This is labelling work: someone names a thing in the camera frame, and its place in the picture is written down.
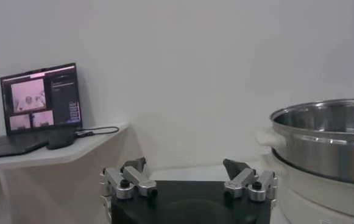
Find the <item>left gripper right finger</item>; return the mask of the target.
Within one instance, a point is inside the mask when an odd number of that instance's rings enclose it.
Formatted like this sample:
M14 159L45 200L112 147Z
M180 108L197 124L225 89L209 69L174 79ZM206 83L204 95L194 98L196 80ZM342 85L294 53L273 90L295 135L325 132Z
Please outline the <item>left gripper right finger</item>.
M264 170L258 173L246 163L230 159L223 160L229 181L224 183L224 197L233 201L247 196L252 202L277 201L278 177L276 173Z

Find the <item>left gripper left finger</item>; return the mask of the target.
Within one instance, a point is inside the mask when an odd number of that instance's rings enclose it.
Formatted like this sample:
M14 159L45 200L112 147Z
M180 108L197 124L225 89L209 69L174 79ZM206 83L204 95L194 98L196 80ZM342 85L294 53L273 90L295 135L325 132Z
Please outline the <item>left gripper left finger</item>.
M126 161L120 168L106 167L101 170L102 196L129 200L134 194L154 198L158 194L157 182L143 174L145 157Z

